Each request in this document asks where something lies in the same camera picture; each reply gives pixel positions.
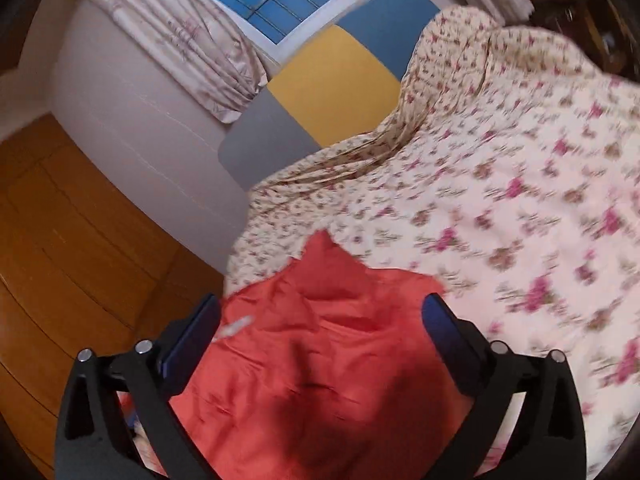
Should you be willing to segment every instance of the bed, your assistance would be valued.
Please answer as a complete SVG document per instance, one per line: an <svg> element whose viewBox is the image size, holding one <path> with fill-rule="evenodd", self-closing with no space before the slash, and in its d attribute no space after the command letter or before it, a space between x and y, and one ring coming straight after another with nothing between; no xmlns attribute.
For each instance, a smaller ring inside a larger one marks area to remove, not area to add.
<svg viewBox="0 0 640 480"><path fill-rule="evenodd" d="M488 338L567 353L594 478L640 412L639 126L640 89L565 38L443 10L380 126L253 187L225 293L321 228L367 266L436 276Z"/></svg>

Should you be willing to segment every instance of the wooden furniture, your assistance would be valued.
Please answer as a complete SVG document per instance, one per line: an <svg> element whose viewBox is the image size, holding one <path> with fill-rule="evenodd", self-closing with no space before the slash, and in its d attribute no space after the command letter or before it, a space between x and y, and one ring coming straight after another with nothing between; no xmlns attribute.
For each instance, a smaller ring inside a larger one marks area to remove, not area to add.
<svg viewBox="0 0 640 480"><path fill-rule="evenodd" d="M531 21L574 40L604 72L633 77L629 35L609 0L531 0Z"/></svg>

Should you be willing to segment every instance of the pink flower pattern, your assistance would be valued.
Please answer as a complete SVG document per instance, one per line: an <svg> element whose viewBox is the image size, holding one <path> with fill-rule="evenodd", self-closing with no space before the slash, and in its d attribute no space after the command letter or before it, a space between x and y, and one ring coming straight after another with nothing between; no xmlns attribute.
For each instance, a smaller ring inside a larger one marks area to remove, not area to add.
<svg viewBox="0 0 640 480"><path fill-rule="evenodd" d="M593 477L640 412L638 153L638 86L561 36L451 7L380 126L254 188L226 293L282 269L319 228L367 266L436 276L488 337L567 353Z"/></svg>
<svg viewBox="0 0 640 480"><path fill-rule="evenodd" d="M478 470L477 474L486 473L487 471L491 471L498 467L500 463L500 459L504 455L504 451L506 450L506 446L491 446L489 449L489 453L486 454L486 458L484 459L484 463L482 467Z"/></svg>

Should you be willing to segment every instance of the fabric fold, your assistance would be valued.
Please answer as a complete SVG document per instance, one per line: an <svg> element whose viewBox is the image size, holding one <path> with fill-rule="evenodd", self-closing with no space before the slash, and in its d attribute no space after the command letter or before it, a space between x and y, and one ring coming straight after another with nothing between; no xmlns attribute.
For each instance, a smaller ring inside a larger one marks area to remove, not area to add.
<svg viewBox="0 0 640 480"><path fill-rule="evenodd" d="M223 123L267 84L257 52L213 0L91 0Z"/></svg>
<svg viewBox="0 0 640 480"><path fill-rule="evenodd" d="M412 480L472 405L422 325L431 276L369 269L313 234L299 260L223 301L223 324L171 401L225 480Z"/></svg>

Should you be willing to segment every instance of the window frame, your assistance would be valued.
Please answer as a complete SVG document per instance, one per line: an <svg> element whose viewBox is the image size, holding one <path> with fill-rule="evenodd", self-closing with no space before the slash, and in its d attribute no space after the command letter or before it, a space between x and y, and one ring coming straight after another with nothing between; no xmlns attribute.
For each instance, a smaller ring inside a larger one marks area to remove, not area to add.
<svg viewBox="0 0 640 480"><path fill-rule="evenodd" d="M366 0L329 0L316 9L307 19L287 34L279 43L273 43L260 30L249 23L244 17L227 7L218 0L212 0L234 20L245 36L267 57L277 64L284 64L295 52L322 28L335 22L341 15L346 14L358 2Z"/></svg>

